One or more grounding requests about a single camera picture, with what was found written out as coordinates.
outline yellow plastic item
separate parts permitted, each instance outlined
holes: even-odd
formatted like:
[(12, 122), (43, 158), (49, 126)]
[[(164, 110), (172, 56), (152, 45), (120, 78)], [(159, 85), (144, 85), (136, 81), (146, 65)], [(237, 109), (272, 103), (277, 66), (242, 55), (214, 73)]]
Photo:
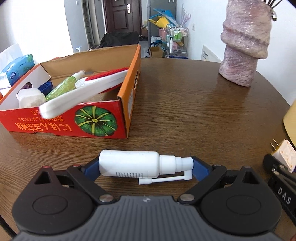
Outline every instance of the yellow plastic item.
[(284, 116), (284, 126), (292, 141), (293, 145), (296, 146), (296, 100)]
[(153, 19), (149, 19), (149, 21), (153, 24), (155, 24), (157, 27), (159, 28), (166, 28), (166, 26), (168, 24), (170, 24), (170, 22), (166, 19), (166, 17), (161, 17), (161, 16), (157, 16), (158, 17), (158, 20), (155, 21)]

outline green spray bottle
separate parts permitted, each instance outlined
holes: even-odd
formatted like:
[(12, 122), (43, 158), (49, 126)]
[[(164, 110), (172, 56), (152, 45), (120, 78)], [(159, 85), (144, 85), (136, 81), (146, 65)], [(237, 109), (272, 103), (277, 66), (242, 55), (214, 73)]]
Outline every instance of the green spray bottle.
[(46, 101), (52, 100), (64, 93), (67, 93), (75, 89), (75, 83), (84, 77), (85, 71), (80, 70), (78, 73), (75, 73), (68, 78), (66, 78), (62, 83), (60, 83), (56, 88), (54, 88), (47, 96)]

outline black bag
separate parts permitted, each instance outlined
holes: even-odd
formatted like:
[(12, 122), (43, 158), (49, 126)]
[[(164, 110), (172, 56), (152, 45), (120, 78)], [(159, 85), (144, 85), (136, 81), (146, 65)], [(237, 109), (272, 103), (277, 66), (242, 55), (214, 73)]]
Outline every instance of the black bag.
[(112, 32), (104, 34), (99, 48), (121, 46), (121, 45), (132, 45), (139, 43), (138, 32)]

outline white power plug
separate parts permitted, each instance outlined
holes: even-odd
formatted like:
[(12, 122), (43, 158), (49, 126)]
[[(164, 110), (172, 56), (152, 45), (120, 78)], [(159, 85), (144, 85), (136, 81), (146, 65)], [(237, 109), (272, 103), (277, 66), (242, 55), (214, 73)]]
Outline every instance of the white power plug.
[(271, 154), (292, 173), (296, 166), (296, 151), (291, 143), (285, 139), (280, 144), (277, 144), (276, 148), (274, 146), (273, 148), (274, 151)]

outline cardboard box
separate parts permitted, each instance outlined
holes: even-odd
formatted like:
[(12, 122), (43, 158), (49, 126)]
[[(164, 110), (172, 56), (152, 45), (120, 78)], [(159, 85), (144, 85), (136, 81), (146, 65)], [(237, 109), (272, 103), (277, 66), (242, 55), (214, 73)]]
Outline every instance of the cardboard box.
[(162, 58), (163, 50), (160, 47), (150, 47), (150, 54), (152, 58)]
[[(0, 122), (8, 131), (127, 138), (140, 74), (140, 57), (140, 45), (127, 45), (75, 53), (38, 64), (0, 100)], [(129, 67), (129, 70), (121, 87), (98, 94), (56, 118), (43, 119), (38, 107), (18, 109), (16, 94), (28, 82), (33, 88), (37, 88), (50, 79), (53, 85), (57, 86), (66, 77), (81, 69), (94, 72), (91, 74), (94, 75), (125, 67)]]

